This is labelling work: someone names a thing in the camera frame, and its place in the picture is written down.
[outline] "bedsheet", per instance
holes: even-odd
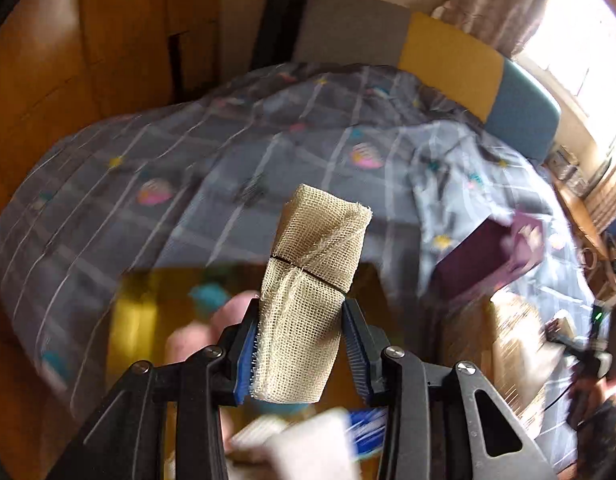
[[[120,275],[265,262],[282,205],[302,183],[373,210],[361,260],[380,269],[399,312],[417,309],[434,265],[486,217],[541,219],[545,259],[511,289],[544,321],[564,308],[586,333],[593,298],[568,224],[523,156],[409,73],[282,64],[63,139],[0,216],[3,304],[75,417],[103,393]],[[423,328],[406,325],[415,349]],[[547,402],[567,381],[568,370],[555,372]],[[565,413],[564,399],[537,439],[556,469],[574,459]]]

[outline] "purple box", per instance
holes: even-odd
[[[486,218],[435,266],[431,286],[453,308],[491,297],[543,259],[540,220],[517,211],[511,225]]]

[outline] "beige mesh fabric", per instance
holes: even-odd
[[[344,295],[359,263],[370,209],[302,184],[281,213],[259,299],[251,394],[317,402],[337,356]]]

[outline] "screw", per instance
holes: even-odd
[[[150,363],[148,361],[137,361],[130,367],[133,374],[142,375],[150,370]]]
[[[472,375],[477,371],[477,367],[468,361],[461,361],[457,364],[457,370],[466,375]]]
[[[392,357],[393,359],[399,359],[403,357],[406,352],[404,352],[399,346],[387,346],[384,348],[384,354],[388,357]]]
[[[224,353],[222,348],[217,345],[207,346],[206,348],[204,348],[203,352],[206,357],[210,357],[211,359],[217,359],[218,357],[221,357]]]

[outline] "black string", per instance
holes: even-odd
[[[566,392],[567,392],[569,389],[571,389],[571,388],[572,388],[572,385],[573,385],[573,384],[574,384],[574,383],[570,383],[568,386],[566,386],[566,389],[565,389],[565,390],[563,390],[563,391],[562,391],[562,392],[561,392],[561,393],[557,396],[557,398],[556,398],[553,402],[551,402],[550,404],[548,404],[548,406],[546,406],[546,407],[544,408],[544,413],[545,413],[546,411],[548,411],[548,409],[549,409],[549,408],[552,408],[552,407],[553,407],[553,406],[557,403],[557,401],[558,401],[559,399],[561,399],[561,398],[562,398],[562,397],[566,394]]]
[[[306,270],[303,267],[296,266],[293,262],[291,262],[290,260],[285,259],[283,256],[275,256],[274,254],[271,254],[270,257],[272,259],[274,259],[274,260],[279,260],[280,262],[284,262],[285,264],[288,264],[290,266],[296,267],[297,269],[301,269],[303,272],[305,272],[309,276],[312,276],[314,279],[319,280],[324,285],[328,285],[330,288],[334,288],[337,292],[339,292],[340,294],[343,294],[344,296],[346,295],[346,293],[343,290],[341,290],[337,285],[333,285],[332,283],[327,282],[326,280],[324,280],[320,276],[317,276],[316,274],[313,274],[312,272],[310,272],[310,270]]]

